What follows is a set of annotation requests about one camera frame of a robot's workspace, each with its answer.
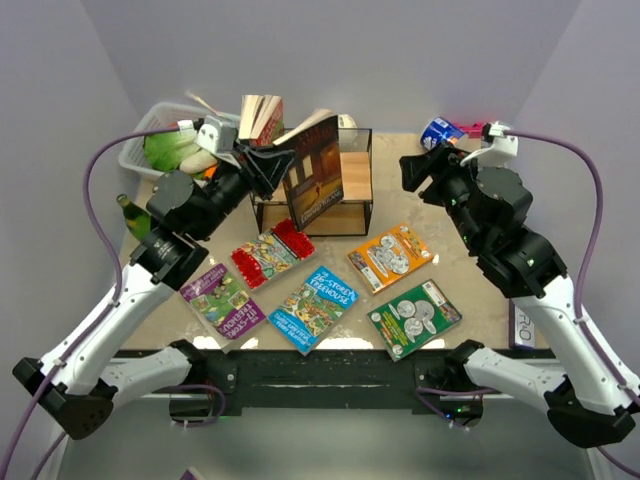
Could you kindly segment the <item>red back cover book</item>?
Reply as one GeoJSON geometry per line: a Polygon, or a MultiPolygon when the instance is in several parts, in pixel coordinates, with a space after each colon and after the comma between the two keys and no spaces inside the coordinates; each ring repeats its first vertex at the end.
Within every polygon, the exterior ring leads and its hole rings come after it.
{"type": "Polygon", "coordinates": [[[252,146],[268,146],[284,132],[283,100],[278,95],[266,96],[251,129],[252,146]]]}

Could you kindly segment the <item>dark brown cover book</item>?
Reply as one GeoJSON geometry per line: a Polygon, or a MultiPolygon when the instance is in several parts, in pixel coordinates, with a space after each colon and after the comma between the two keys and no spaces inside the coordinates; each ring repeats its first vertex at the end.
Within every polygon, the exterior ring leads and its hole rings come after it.
{"type": "Polygon", "coordinates": [[[344,198],[338,115],[330,109],[316,109],[273,146],[295,152],[283,189],[296,229],[305,230],[344,198]]]}

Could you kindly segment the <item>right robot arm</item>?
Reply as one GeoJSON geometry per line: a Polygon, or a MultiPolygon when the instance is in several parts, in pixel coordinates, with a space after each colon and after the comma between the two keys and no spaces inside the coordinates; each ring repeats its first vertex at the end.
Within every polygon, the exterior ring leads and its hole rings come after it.
{"type": "Polygon", "coordinates": [[[466,156],[446,143],[403,156],[402,187],[446,210],[483,275],[533,321],[563,369],[534,367],[467,340],[431,371],[432,393],[497,391],[544,413],[577,447],[622,442],[636,426],[638,376],[578,305],[574,283],[552,244],[526,226],[533,195],[520,176],[466,156]]]}

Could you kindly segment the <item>black floral cover book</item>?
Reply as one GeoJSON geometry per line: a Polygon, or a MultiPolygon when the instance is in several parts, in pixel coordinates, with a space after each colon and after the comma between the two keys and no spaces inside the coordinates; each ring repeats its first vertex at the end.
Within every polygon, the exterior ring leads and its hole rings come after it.
{"type": "Polygon", "coordinates": [[[239,140],[248,140],[251,137],[251,131],[263,100],[263,95],[247,94],[243,96],[238,130],[239,140]]]}

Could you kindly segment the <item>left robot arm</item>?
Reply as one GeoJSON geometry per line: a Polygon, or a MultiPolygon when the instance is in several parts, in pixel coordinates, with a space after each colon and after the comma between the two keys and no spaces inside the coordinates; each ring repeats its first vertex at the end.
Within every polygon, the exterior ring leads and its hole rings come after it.
{"type": "Polygon", "coordinates": [[[116,276],[113,290],[57,347],[25,357],[14,377],[73,440],[99,429],[118,407],[157,390],[200,390],[207,360],[186,340],[120,367],[110,362],[137,327],[179,291],[208,256],[201,241],[250,194],[269,199],[295,158],[291,150],[237,144],[213,178],[197,184],[172,171],[146,204],[151,230],[116,276]]]}

